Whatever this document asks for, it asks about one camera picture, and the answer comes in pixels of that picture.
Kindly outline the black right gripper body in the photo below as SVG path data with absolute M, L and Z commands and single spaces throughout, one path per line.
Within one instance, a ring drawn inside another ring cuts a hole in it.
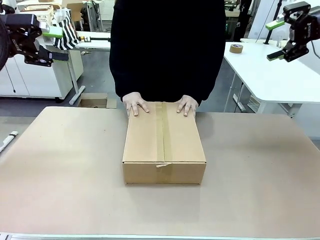
M 320 38 L 320 7 L 305 1 L 283 7 L 284 22 L 290 25 L 283 59 L 292 62 L 309 53 L 307 44 Z

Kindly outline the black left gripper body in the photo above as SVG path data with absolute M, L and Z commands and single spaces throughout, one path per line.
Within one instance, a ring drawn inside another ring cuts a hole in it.
M 6 14 L 4 16 L 4 61 L 15 55 L 23 55 L 30 65 L 50 67 L 52 52 L 37 40 L 43 33 L 42 23 L 34 14 Z

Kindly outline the person's left hand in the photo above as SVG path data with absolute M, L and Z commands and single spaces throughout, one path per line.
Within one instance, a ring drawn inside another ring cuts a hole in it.
M 189 95 L 183 95 L 178 101 L 177 113 L 182 113 L 185 117 L 191 115 L 196 117 L 196 110 L 198 108 L 198 102 Z

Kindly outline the person's right hand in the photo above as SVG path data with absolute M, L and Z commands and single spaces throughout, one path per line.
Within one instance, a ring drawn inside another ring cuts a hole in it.
M 133 113 L 134 117 L 139 115 L 139 107 L 141 107 L 145 113 L 149 113 L 147 102 L 142 98 L 139 92 L 131 92 L 126 94 L 122 98 L 122 102 L 126 108 L 128 117 Z

